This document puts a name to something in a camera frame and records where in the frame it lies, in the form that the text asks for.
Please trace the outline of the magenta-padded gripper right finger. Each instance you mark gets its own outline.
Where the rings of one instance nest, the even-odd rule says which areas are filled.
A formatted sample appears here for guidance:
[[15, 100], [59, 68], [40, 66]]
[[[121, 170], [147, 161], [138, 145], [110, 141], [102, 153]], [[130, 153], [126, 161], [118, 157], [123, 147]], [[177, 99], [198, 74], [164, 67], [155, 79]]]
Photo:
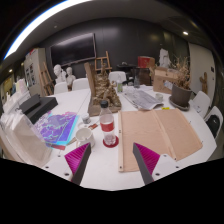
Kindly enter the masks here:
[[159, 155], [138, 143], [133, 144], [133, 154], [145, 185], [181, 169], [181, 166], [168, 154]]

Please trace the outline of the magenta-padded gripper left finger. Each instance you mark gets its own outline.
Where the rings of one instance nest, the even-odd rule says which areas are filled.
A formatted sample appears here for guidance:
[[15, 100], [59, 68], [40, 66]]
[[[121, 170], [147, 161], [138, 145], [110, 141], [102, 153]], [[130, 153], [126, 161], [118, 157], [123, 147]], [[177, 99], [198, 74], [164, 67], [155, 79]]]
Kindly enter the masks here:
[[87, 143], [66, 155], [55, 156], [43, 166], [43, 169], [79, 185], [82, 181], [90, 154], [91, 144]]

